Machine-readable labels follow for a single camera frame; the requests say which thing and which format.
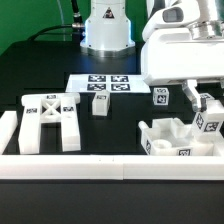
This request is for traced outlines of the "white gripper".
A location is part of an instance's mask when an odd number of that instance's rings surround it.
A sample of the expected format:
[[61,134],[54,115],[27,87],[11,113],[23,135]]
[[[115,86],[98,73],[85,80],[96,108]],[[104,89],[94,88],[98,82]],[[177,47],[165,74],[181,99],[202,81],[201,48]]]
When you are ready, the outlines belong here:
[[224,40],[192,40],[186,28],[156,30],[142,47],[141,75],[149,86],[183,82],[193,111],[204,112],[207,104],[196,90],[197,81],[224,78]]

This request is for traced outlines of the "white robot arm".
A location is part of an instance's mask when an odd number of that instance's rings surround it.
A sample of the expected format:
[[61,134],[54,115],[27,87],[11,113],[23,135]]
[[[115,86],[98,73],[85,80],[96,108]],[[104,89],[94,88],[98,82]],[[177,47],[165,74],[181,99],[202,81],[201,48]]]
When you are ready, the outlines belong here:
[[149,86],[181,85],[195,111],[199,83],[224,87],[224,0],[146,0],[141,74]]

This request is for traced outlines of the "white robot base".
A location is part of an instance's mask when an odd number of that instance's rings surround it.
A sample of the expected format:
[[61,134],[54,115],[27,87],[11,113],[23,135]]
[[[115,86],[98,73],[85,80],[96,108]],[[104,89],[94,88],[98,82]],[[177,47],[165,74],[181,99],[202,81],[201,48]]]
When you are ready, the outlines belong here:
[[85,21],[85,37],[81,50],[99,57],[131,54],[131,22],[125,13],[125,0],[91,0],[91,13]]

